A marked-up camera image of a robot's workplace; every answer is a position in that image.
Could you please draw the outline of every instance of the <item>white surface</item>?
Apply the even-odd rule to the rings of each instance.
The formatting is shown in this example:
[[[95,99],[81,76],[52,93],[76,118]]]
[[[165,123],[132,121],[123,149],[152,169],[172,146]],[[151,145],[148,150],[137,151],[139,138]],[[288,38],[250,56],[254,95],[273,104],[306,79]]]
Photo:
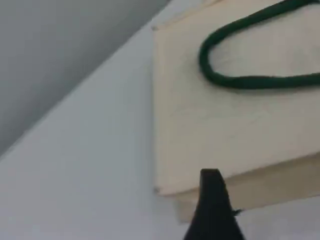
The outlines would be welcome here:
[[[195,3],[175,0],[156,20]],[[1,240],[181,239],[186,226],[152,191],[150,26],[3,157]],[[320,202],[300,206],[249,212],[240,223],[249,240],[319,239]]]

